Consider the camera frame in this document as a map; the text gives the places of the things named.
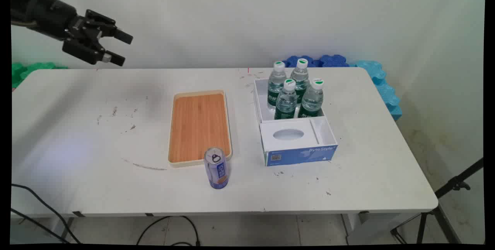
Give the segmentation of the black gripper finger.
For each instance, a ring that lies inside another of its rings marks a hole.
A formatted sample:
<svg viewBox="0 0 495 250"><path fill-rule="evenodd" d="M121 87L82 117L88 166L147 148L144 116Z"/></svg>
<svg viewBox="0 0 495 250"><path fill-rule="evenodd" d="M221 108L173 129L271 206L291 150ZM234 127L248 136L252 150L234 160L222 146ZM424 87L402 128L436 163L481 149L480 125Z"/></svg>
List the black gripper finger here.
<svg viewBox="0 0 495 250"><path fill-rule="evenodd" d="M62 51L92 65L97 62L104 62L122 66L125 62L125 57L123 56L106 49L92 49L75 39L64 40Z"/></svg>
<svg viewBox="0 0 495 250"><path fill-rule="evenodd" d="M85 12L85 28L97 30L100 37L113 37L126 44L131 44L134 38L118 28L112 18L89 9Z"/></svg>

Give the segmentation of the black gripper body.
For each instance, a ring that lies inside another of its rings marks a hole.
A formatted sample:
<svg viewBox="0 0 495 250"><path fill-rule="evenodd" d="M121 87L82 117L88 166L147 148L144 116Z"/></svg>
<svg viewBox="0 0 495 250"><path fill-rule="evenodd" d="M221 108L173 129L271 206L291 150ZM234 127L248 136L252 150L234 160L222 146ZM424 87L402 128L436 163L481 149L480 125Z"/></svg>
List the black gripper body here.
<svg viewBox="0 0 495 250"><path fill-rule="evenodd" d="M68 37L82 37L83 25L89 19L76 8L60 0L10 0L10 22L62 41Z"/></svg>

